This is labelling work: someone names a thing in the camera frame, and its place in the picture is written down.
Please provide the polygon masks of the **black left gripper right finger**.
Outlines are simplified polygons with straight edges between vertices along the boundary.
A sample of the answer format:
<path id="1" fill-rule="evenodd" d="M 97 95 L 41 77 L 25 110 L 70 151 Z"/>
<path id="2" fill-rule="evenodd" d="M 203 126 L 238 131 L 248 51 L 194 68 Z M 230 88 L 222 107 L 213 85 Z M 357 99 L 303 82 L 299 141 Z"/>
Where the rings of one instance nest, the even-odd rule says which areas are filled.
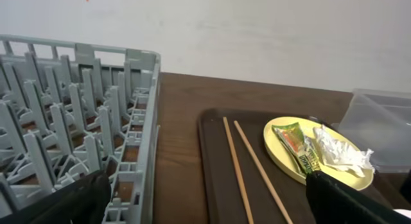
<path id="1" fill-rule="evenodd" d="M 306 176 L 306 197 L 317 223 L 410 224 L 410 218 L 322 171 Z"/>

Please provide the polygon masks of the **white napkin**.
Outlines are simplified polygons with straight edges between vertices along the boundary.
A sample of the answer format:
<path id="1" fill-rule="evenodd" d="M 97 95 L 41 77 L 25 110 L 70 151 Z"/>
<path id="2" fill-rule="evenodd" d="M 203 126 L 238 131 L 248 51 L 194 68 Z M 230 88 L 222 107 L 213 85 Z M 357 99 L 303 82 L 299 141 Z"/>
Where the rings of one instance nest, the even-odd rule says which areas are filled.
<path id="1" fill-rule="evenodd" d="M 352 171 L 361 178 L 365 177 L 364 170 L 375 172 L 370 162 L 371 155 L 374 153 L 371 149 L 356 150 L 352 144 L 332 137 L 324 125 L 313 128 L 313 133 L 324 165 L 337 171 Z"/>

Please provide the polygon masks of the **green snack wrapper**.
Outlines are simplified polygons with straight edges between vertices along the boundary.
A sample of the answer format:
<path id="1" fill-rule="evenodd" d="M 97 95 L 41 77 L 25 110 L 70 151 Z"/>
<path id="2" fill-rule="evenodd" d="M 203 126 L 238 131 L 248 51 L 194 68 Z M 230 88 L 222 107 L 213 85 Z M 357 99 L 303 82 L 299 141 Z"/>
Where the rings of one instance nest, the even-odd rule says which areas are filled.
<path id="1" fill-rule="evenodd" d="M 281 144 L 291 154 L 301 175 L 307 175 L 313 171 L 320 171 L 320 159 L 313 141 L 304 135 L 299 123 L 290 125 L 272 125 Z"/>

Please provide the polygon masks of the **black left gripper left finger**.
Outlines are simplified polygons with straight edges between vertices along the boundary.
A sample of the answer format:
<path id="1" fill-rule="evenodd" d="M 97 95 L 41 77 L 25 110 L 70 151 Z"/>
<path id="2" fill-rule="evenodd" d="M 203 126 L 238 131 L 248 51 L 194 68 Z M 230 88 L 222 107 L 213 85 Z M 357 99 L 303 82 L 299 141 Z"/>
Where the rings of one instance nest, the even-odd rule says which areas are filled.
<path id="1" fill-rule="evenodd" d="M 1 218 L 1 224 L 100 224 L 110 198 L 109 178 L 99 170 Z"/>

